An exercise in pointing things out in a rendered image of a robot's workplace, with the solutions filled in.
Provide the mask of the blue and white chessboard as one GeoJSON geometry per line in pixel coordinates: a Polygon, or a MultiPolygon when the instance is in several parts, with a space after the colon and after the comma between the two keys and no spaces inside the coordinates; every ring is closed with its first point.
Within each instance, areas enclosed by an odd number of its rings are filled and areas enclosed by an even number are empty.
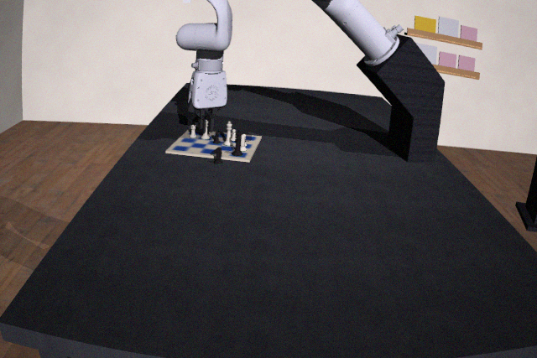
{"type": "Polygon", "coordinates": [[[213,143],[216,139],[216,132],[208,132],[207,134],[210,139],[201,139],[201,133],[199,130],[196,131],[197,137],[190,137],[191,130],[188,129],[179,139],[177,139],[166,151],[165,153],[203,157],[203,158],[216,158],[216,153],[214,150],[221,147],[222,148],[222,159],[241,161],[241,162],[250,162],[252,156],[254,155],[262,136],[246,135],[245,142],[247,144],[247,151],[241,151],[242,156],[234,156],[232,153],[236,147],[236,141],[233,142],[232,146],[225,146],[223,143],[226,141],[226,132],[219,133],[219,140],[221,143],[213,143]]]}

